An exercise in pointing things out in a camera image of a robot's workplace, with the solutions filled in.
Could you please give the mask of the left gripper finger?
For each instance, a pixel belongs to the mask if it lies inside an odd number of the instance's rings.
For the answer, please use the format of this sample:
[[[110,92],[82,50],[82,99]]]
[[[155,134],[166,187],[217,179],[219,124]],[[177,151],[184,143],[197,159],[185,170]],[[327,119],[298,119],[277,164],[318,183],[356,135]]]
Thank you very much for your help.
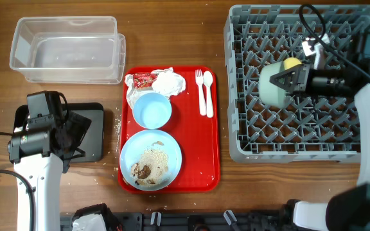
[[[71,160],[78,147],[76,139],[68,134],[65,128],[55,128],[52,130],[52,148],[54,154],[62,160]]]
[[[68,111],[66,114],[66,147],[70,151],[76,150],[82,143],[90,125],[91,120],[80,114]]]

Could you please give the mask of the yellow plastic cup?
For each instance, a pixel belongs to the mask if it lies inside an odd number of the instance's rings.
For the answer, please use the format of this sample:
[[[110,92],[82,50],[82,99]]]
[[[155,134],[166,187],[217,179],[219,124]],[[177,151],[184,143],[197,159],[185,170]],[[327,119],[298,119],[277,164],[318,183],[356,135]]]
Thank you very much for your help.
[[[287,58],[286,60],[283,61],[283,67],[285,70],[288,70],[290,68],[293,68],[301,64],[302,64],[302,61],[294,57]]]

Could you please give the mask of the light green bowl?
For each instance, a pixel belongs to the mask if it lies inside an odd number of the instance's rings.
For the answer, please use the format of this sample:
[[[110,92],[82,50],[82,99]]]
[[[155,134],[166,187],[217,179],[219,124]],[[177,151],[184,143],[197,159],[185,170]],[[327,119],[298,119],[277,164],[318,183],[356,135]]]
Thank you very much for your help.
[[[286,91],[270,82],[270,77],[284,71],[283,62],[266,65],[260,72],[259,97],[261,101],[273,107],[283,108],[285,105]]]

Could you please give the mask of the light blue plate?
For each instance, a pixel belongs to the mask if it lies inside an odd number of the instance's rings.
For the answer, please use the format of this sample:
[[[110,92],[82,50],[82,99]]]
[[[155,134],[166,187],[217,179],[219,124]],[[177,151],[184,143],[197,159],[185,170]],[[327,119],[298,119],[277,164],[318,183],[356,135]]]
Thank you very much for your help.
[[[163,181],[157,185],[144,187],[136,185],[130,175],[131,166],[136,163],[145,148],[152,143],[161,141],[168,154],[168,171],[163,176]],[[182,167],[182,151],[177,141],[168,133],[161,130],[143,130],[134,134],[122,147],[119,159],[119,170],[124,181],[140,191],[158,191],[169,186],[179,175]]]

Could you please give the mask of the light blue bowl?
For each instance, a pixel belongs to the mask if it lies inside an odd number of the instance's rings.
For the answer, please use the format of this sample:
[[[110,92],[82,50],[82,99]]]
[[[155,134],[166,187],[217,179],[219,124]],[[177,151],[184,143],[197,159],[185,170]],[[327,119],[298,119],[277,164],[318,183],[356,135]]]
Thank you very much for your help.
[[[172,105],[162,94],[151,92],[136,101],[132,114],[139,126],[151,130],[158,129],[170,120]]]

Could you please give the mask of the white plastic spoon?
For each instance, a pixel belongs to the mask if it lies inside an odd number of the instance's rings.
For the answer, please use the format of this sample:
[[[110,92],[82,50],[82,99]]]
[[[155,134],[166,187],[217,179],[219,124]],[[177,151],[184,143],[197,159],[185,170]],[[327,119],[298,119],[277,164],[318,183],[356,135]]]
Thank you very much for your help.
[[[211,86],[213,84],[213,75],[210,71],[206,71],[203,75],[204,86],[206,87],[206,115],[209,118],[214,116],[213,101],[211,95]]]

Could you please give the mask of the red strawberry snack wrapper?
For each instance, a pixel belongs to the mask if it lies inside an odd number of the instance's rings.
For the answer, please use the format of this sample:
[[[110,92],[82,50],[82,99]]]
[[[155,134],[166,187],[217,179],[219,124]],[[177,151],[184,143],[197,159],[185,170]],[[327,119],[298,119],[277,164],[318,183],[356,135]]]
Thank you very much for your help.
[[[146,89],[152,86],[157,75],[152,73],[135,73],[133,74],[134,87],[136,89]]]

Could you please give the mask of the white plastic fork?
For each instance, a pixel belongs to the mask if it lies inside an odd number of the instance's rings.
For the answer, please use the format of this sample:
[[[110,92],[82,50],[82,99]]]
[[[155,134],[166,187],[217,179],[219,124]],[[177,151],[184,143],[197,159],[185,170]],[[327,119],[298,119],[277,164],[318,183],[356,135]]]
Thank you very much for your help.
[[[205,116],[206,115],[206,101],[204,98],[204,91],[202,88],[204,79],[203,79],[203,74],[202,74],[201,69],[197,69],[195,71],[195,82],[198,87],[199,112],[200,112],[200,115]]]

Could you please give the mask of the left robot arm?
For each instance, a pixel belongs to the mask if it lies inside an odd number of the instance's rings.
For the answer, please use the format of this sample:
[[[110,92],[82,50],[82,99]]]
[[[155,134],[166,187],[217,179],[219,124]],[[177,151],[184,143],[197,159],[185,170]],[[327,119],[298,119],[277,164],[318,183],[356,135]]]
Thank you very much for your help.
[[[57,91],[29,94],[27,103],[28,114],[8,143],[14,171],[24,178],[18,199],[32,198],[29,207],[18,206],[18,227],[24,228],[30,211],[32,230],[60,230],[60,179],[72,159],[85,156],[80,145],[91,120],[70,111]]]

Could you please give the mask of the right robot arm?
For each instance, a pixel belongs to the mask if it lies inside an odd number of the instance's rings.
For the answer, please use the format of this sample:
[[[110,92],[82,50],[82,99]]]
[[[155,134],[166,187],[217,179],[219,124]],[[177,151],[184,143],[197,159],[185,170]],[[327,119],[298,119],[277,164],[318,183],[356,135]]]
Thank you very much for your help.
[[[342,70],[322,66],[325,48],[314,38],[303,42],[313,64],[287,58],[265,66],[260,72],[260,99],[274,107],[286,106],[287,94],[353,98],[360,124],[360,173],[357,186],[334,196],[327,203],[295,201],[292,223],[308,230],[370,230],[370,33],[350,43]]]

